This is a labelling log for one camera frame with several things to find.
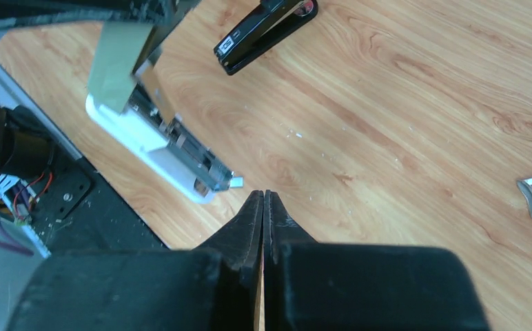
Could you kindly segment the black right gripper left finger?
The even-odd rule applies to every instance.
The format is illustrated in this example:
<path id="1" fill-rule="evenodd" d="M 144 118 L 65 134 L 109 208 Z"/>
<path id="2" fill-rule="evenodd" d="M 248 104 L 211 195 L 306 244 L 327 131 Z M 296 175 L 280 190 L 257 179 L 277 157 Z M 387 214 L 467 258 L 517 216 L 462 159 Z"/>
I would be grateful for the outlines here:
<path id="1" fill-rule="evenodd" d="M 71 251 L 32 275 L 9 330 L 257 330 L 265 195 L 191 250 Z"/>

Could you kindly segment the black stapler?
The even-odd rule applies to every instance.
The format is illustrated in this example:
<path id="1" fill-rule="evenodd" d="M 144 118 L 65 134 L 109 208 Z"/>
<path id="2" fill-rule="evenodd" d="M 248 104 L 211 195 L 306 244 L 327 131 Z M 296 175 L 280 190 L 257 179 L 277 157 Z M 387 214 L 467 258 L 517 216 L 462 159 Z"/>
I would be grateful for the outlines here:
<path id="1" fill-rule="evenodd" d="M 316 0 L 261 1 L 215 46 L 214 54 L 232 76 L 317 14 Z"/>

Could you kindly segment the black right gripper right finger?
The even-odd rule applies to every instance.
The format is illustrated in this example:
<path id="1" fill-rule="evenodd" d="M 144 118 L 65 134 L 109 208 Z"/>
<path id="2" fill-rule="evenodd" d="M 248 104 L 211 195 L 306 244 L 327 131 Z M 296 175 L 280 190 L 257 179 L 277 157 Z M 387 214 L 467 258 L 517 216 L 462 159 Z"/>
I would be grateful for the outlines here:
<path id="1" fill-rule="evenodd" d="M 451 251 L 322 243 L 266 191 L 267 330 L 488 330 L 471 276 Z"/>

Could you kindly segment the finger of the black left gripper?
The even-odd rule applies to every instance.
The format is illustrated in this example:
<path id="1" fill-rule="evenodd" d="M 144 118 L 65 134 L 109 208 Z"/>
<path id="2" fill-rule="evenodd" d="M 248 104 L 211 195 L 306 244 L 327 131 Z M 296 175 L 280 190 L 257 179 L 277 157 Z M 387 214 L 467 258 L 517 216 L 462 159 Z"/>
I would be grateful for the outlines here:
<path id="1" fill-rule="evenodd" d="M 0 30 L 76 21 L 177 25 L 200 0 L 0 0 Z"/>

